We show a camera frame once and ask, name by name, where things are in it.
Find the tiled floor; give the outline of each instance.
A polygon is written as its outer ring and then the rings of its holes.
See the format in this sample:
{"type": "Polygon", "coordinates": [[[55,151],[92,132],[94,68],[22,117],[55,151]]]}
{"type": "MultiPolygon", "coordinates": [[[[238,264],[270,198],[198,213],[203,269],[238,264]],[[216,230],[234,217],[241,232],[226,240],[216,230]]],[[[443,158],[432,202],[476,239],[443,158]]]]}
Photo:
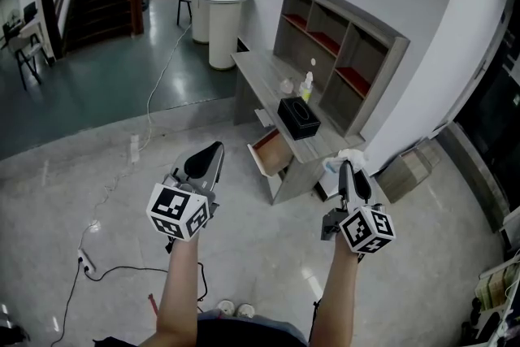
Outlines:
{"type": "MultiPolygon", "coordinates": [[[[0,303],[27,328],[34,345],[59,336],[76,247],[93,206],[105,195],[103,187],[119,176],[117,189],[97,209],[100,228],[85,236],[97,276],[117,265],[166,267],[165,239],[152,229],[145,205],[180,152],[213,140],[225,144],[226,155],[215,188],[221,207],[201,235],[209,285],[201,308],[222,298],[248,301],[259,314],[290,321],[308,334],[312,302],[332,259],[332,244],[321,242],[319,233],[333,202],[322,204],[309,193],[270,206],[267,184],[245,146],[262,127],[233,127],[231,104],[227,99],[156,114],[162,128],[133,165],[129,135],[143,134],[145,117],[0,163],[0,303]],[[200,125],[199,115],[211,119],[212,111],[218,123],[179,131],[200,125]],[[173,122],[175,128],[165,128],[173,122]]],[[[478,274],[501,262],[500,243],[475,197],[438,151],[442,160],[432,175],[388,206],[396,242],[360,266],[355,346],[455,345],[478,274]]],[[[90,346],[92,339],[109,335],[142,342],[154,328],[148,295],[159,301],[164,278],[158,272],[116,271],[94,283],[81,276],[62,345],[90,346]]]]}
{"type": "MultiPolygon", "coordinates": [[[[0,159],[146,113],[146,102],[177,39],[189,26],[186,5],[176,25],[177,0],[151,0],[145,33],[99,43],[69,54],[52,68],[39,65],[43,85],[26,71],[25,92],[15,59],[0,51],[0,159]]],[[[208,46],[191,32],[173,59],[150,103],[152,111],[234,95],[236,70],[217,72],[208,46]]]]}

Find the white round table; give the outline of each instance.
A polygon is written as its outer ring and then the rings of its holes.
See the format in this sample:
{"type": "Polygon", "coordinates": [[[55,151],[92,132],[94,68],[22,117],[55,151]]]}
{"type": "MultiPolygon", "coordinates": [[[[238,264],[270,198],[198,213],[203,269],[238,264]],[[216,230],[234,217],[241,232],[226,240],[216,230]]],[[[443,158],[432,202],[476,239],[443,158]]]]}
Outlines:
{"type": "Polygon", "coordinates": [[[210,44],[210,65],[215,70],[235,67],[241,6],[246,0],[192,0],[193,41],[210,44]]]}

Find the marble floor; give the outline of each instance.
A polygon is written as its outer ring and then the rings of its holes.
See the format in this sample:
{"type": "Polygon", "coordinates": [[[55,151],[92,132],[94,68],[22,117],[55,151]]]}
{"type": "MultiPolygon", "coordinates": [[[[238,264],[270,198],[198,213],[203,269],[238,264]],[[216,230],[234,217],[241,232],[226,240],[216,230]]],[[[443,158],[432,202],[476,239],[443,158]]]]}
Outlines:
{"type": "MultiPolygon", "coordinates": [[[[308,335],[333,252],[332,243],[319,240],[321,218],[334,202],[308,193],[271,206],[245,146],[263,129],[234,127],[231,114],[232,99],[155,113],[153,140],[134,163],[131,135],[145,134],[145,117],[0,162],[0,303],[27,329],[31,345],[59,338],[76,248],[93,216],[99,227],[86,233],[84,249],[96,276],[118,265],[167,267],[165,239],[152,229],[145,205],[178,154],[214,140],[226,154],[215,188],[221,206],[201,235],[209,293],[200,307],[222,298],[247,301],[308,335]],[[94,212],[114,181],[117,187],[94,212]]],[[[478,274],[501,262],[500,242],[475,197],[437,151],[441,162],[431,176],[388,204],[397,240],[360,266],[354,346],[456,345],[478,274]]],[[[116,271],[99,283],[80,275],[60,345],[90,346],[105,336],[142,342],[154,330],[148,296],[159,302],[164,280],[152,271],[116,271]]]]}

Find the sneaker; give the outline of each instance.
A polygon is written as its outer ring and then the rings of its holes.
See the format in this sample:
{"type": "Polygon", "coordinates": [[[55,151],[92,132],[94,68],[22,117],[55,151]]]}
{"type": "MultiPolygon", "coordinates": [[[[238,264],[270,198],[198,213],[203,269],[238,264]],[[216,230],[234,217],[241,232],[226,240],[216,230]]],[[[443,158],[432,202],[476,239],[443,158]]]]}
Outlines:
{"type": "Polygon", "coordinates": [[[223,314],[229,315],[230,317],[235,314],[235,304],[233,304],[228,299],[224,299],[223,301],[219,302],[217,309],[221,310],[223,314]]]}
{"type": "Polygon", "coordinates": [[[253,318],[254,317],[254,308],[250,304],[242,304],[236,310],[236,317],[238,318],[253,318]]]}

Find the white cable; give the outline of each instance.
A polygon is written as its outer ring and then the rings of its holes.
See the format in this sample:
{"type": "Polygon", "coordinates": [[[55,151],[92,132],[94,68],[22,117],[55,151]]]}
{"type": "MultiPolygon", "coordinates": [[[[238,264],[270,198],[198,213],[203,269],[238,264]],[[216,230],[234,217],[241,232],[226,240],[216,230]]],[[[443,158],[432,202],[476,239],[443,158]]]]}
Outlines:
{"type": "Polygon", "coordinates": [[[157,89],[157,87],[159,86],[159,83],[161,82],[161,79],[163,78],[164,76],[164,73],[166,72],[166,70],[168,69],[168,66],[170,65],[170,62],[171,62],[171,59],[173,58],[173,54],[176,52],[176,49],[177,49],[177,46],[179,46],[179,42],[180,40],[184,37],[184,35],[186,35],[186,32],[192,27],[192,25],[190,24],[186,30],[184,31],[184,33],[180,36],[180,38],[177,40],[175,46],[173,47],[173,50],[171,51],[171,54],[170,54],[170,58],[168,59],[168,62],[166,63],[166,65],[164,66],[164,68],[162,69],[162,72],[161,72],[161,76],[159,77],[159,79],[157,80],[157,83],[155,84],[155,87],[154,89],[152,90],[152,93],[150,94],[150,96],[148,97],[148,102],[146,103],[146,115],[148,116],[148,138],[146,139],[146,142],[145,144],[138,149],[139,152],[141,152],[149,143],[150,143],[150,138],[152,137],[152,129],[153,129],[153,125],[152,125],[152,119],[150,118],[150,101],[152,100],[152,97],[154,96],[154,93],[155,93],[155,90],[157,89]]]}
{"type": "Polygon", "coordinates": [[[105,204],[105,202],[108,200],[108,197],[110,196],[110,194],[112,192],[115,191],[115,189],[117,188],[118,184],[119,184],[119,180],[121,178],[124,178],[125,176],[130,176],[130,174],[124,174],[124,175],[116,175],[113,179],[114,181],[114,184],[112,185],[112,187],[109,187],[109,186],[106,186],[106,185],[103,185],[103,188],[105,189],[105,197],[98,203],[96,203],[96,205],[94,206],[93,208],[93,213],[92,213],[92,220],[90,221],[90,224],[85,228],[85,230],[81,233],[81,239],[80,239],[80,243],[78,244],[78,249],[81,249],[81,246],[83,245],[83,239],[85,238],[85,233],[91,229],[92,227],[94,227],[96,224],[99,223],[99,220],[96,219],[97,217],[97,214],[98,214],[98,207],[99,206],[102,206],[103,204],[105,204]]]}
{"type": "MultiPolygon", "coordinates": [[[[148,116],[148,138],[146,139],[146,142],[145,144],[138,149],[139,152],[141,152],[149,143],[150,143],[150,138],[152,137],[152,129],[153,129],[153,125],[152,125],[152,119],[150,118],[150,101],[152,100],[152,97],[154,96],[154,93],[155,93],[155,90],[157,90],[157,87],[159,86],[159,83],[161,82],[161,79],[163,78],[164,76],[164,73],[166,72],[166,70],[168,69],[168,66],[170,65],[170,62],[171,62],[171,59],[173,58],[173,54],[176,52],[176,49],[177,47],[179,46],[179,43],[180,41],[182,40],[182,38],[184,37],[184,35],[186,35],[186,32],[191,28],[191,24],[186,28],[186,30],[184,31],[184,33],[179,37],[179,39],[177,40],[177,42],[175,43],[175,46],[173,47],[173,50],[171,51],[171,54],[170,54],[170,58],[168,58],[168,61],[166,63],[166,65],[164,66],[164,68],[162,69],[161,71],[161,76],[158,78],[157,80],[157,83],[155,84],[155,87],[154,89],[152,90],[152,93],[150,94],[150,96],[148,97],[148,102],[146,103],[146,114],[148,116]]],[[[78,245],[78,249],[81,249],[81,246],[83,245],[83,240],[85,238],[85,233],[90,230],[92,227],[96,226],[96,224],[99,223],[99,220],[96,219],[97,217],[97,213],[98,213],[98,207],[99,206],[102,206],[103,204],[105,204],[105,202],[108,201],[108,197],[110,196],[110,194],[112,192],[115,191],[115,189],[117,188],[118,184],[119,184],[119,179],[121,178],[124,178],[125,176],[130,176],[131,174],[125,174],[125,175],[117,175],[114,177],[113,181],[114,181],[114,184],[112,185],[112,187],[109,187],[109,186],[106,186],[104,185],[103,188],[105,189],[105,197],[98,203],[96,203],[96,205],[94,206],[93,208],[93,215],[92,215],[92,220],[90,221],[90,224],[84,229],[84,231],[81,233],[81,239],[80,239],[80,244],[78,245]]]]}
{"type": "MultiPolygon", "coordinates": [[[[513,258],[516,258],[517,257],[517,254],[518,252],[520,252],[520,249],[517,250],[517,253],[514,254],[513,258]]],[[[520,260],[517,260],[515,263],[512,263],[510,266],[513,266],[513,265],[516,265],[517,263],[520,263],[520,260]]],[[[509,299],[511,301],[511,298],[509,297],[509,295],[507,294],[507,291],[509,291],[515,284],[518,283],[518,281],[520,281],[520,278],[518,278],[517,280],[515,280],[510,286],[507,287],[507,289],[504,291],[505,293],[505,297],[507,299],[509,299]]]]}

